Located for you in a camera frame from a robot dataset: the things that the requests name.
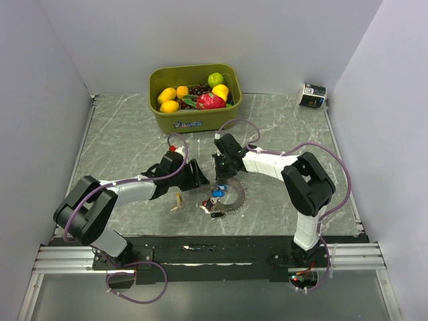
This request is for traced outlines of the black key tag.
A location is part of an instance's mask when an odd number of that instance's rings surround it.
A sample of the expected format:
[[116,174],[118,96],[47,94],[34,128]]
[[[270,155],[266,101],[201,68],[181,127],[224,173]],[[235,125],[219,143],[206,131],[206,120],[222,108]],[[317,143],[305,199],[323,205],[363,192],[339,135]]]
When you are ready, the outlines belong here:
[[224,216],[225,216],[225,212],[222,212],[222,211],[211,213],[212,219],[218,219]]

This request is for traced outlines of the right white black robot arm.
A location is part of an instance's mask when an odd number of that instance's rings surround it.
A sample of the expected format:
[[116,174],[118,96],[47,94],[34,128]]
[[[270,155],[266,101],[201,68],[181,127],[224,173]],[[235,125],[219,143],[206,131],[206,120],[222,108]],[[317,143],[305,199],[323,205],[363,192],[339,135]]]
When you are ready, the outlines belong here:
[[259,173],[282,181],[298,212],[292,244],[292,259],[307,266],[320,245],[319,218],[336,191],[318,159],[310,152],[300,155],[277,153],[260,147],[241,146],[231,134],[215,135],[216,178],[230,179],[239,172]]

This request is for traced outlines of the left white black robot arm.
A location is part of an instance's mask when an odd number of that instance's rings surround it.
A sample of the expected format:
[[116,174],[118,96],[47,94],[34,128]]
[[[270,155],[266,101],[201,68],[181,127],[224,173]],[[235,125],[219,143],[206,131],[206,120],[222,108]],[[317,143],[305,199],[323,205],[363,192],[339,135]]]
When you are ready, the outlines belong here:
[[189,191],[208,185],[195,159],[168,151],[161,161],[139,175],[117,181],[99,181],[82,177],[53,214],[53,220],[82,245],[108,255],[108,261],[124,269],[134,260],[133,244],[108,227],[114,208],[136,201],[151,201],[171,187]]

